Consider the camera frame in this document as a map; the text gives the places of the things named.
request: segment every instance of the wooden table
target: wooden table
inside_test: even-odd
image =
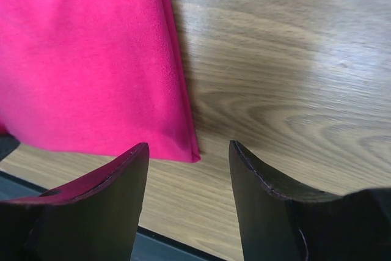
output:
[[[391,185],[391,0],[173,0],[203,160],[152,161],[141,225],[242,260],[228,141],[317,188]],[[110,158],[22,145],[45,187]]]

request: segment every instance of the table surface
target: table surface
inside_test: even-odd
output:
[[[142,226],[242,260],[230,139],[326,191],[391,185],[391,0],[173,6],[203,159],[151,162]],[[50,188],[110,159],[22,145],[0,168]]]

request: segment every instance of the pink fabric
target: pink fabric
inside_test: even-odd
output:
[[[198,161],[170,0],[0,0],[0,131]]]

